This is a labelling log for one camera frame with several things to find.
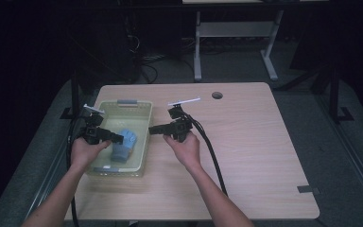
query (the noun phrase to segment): background desk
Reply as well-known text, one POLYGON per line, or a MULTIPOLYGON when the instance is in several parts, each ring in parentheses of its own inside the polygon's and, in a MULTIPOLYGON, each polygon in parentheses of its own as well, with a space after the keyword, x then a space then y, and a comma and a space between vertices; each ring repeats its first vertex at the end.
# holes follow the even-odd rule
MULTIPOLYGON (((316 218, 320 212, 272 93, 265 83, 122 85, 102 87, 102 100, 139 99, 154 104, 153 125, 168 124, 167 103, 183 104, 207 132, 230 198, 254 219, 316 218), (212 98, 220 92, 223 98, 212 98)), ((201 161, 217 183, 202 141, 201 161)), ((151 135, 145 175, 93 181, 84 175, 76 193, 80 219, 210 219, 199 190, 161 135, 151 135)))

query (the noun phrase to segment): white antenna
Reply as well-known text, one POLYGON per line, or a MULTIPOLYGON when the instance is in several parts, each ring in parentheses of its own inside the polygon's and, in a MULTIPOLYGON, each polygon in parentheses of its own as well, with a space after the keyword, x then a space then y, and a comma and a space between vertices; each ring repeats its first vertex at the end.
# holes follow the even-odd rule
POLYGON ((176 101, 176 102, 168 102, 167 105, 168 106, 174 106, 174 105, 178 105, 178 104, 182 104, 182 103, 200 101, 200 100, 201 100, 201 98, 198 96, 197 98, 193 98, 193 99, 189 99, 189 100, 179 100, 179 101, 176 101))
POLYGON ((84 108, 89 111, 91 114, 93 113, 99 113, 99 114, 105 114, 105 111, 100 111, 99 109, 96 109, 94 107, 89 107, 87 104, 84 104, 84 108))

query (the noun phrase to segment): round hole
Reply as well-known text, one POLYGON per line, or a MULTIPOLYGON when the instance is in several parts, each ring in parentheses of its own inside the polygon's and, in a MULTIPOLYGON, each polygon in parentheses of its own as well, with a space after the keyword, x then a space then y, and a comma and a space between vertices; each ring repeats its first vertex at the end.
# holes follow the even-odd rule
POLYGON ((221 98, 223 98, 223 94, 221 94, 220 92, 214 92, 214 93, 212 93, 212 97, 214 99, 221 99, 221 98))

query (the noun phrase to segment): plastic container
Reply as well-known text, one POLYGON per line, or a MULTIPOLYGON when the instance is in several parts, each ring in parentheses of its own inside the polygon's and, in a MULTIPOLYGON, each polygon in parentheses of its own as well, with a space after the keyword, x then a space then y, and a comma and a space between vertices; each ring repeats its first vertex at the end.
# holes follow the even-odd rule
POLYGON ((119 133, 123 129, 136 134, 136 142, 129 159, 125 163, 113 162, 112 145, 103 149, 90 164, 86 173, 89 176, 141 177, 147 156, 147 147, 151 126, 152 102, 140 100, 109 100, 102 101, 99 110, 104 111, 104 120, 99 126, 102 129, 119 133))

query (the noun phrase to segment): person's left hand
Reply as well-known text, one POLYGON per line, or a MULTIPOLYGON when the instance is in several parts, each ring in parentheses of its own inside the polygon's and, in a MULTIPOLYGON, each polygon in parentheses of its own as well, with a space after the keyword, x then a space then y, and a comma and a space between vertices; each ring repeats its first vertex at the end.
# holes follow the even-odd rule
POLYGON ((72 146, 71 166, 84 171, 87 166, 95 160, 99 152, 102 149, 107 148, 111 143, 111 140, 107 140, 97 145, 90 145, 84 138, 79 137, 72 146))

